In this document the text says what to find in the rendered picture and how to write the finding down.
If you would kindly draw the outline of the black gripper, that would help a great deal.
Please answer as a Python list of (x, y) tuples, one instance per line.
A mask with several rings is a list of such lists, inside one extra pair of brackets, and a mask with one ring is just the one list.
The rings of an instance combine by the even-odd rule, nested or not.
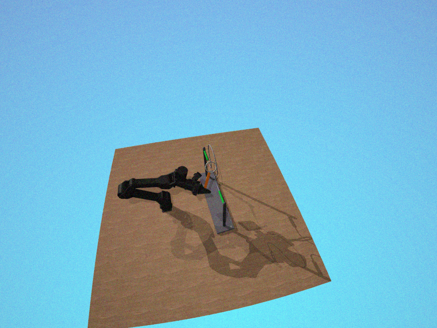
[(191, 182), (189, 179), (185, 180), (185, 184), (183, 187), (185, 190), (189, 190), (192, 192), (193, 195), (197, 194), (208, 194), (211, 193), (210, 190), (205, 189), (202, 184), (200, 184), (200, 181), (197, 181), (197, 183)]

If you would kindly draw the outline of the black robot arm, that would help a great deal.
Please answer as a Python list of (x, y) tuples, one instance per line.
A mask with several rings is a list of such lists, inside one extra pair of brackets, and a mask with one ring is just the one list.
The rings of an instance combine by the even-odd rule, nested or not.
[[(136, 188), (153, 188), (159, 187), (160, 189), (171, 189), (172, 187), (179, 186), (184, 187), (188, 169), (184, 166), (180, 166), (167, 175), (160, 176), (158, 178), (142, 178), (125, 180), (118, 186), (118, 197), (121, 199), (130, 199), (132, 197), (141, 198), (151, 201), (156, 201), (160, 204), (162, 212), (172, 211), (171, 195), (167, 191), (161, 191), (155, 193), (151, 191), (139, 190)], [(193, 175), (192, 179), (189, 179), (193, 183), (197, 183), (197, 180), (202, 175), (197, 172)]]

